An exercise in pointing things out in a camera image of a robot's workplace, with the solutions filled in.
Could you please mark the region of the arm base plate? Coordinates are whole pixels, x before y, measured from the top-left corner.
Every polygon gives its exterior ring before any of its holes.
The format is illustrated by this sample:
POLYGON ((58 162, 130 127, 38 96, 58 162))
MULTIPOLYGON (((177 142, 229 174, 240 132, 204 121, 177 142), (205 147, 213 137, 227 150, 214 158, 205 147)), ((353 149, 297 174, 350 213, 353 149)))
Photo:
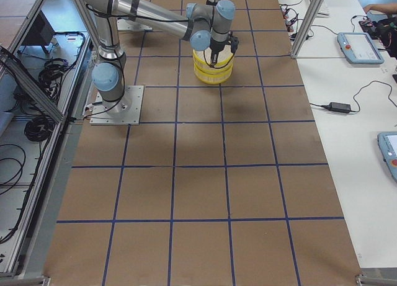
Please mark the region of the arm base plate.
POLYGON ((121 32, 151 32, 152 27, 141 24, 130 19, 119 18, 117 20, 117 28, 121 32))
POLYGON ((93 107, 89 123, 91 125, 138 125, 143 101, 144 86, 127 86, 122 100, 112 109, 110 102, 102 100, 97 92, 96 101, 101 102, 93 107))

